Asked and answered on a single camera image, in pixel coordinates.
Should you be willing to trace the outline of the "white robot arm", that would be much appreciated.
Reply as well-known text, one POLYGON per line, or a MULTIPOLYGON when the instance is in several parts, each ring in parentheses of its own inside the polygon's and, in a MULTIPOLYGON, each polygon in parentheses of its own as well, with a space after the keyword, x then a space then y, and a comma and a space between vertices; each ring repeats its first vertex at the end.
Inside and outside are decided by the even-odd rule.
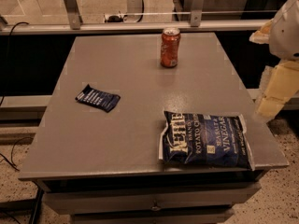
POLYGON ((279 58, 277 65, 263 70, 255 101, 255 117, 268 122, 299 92, 299 0, 287 0, 249 41, 268 44, 279 58))

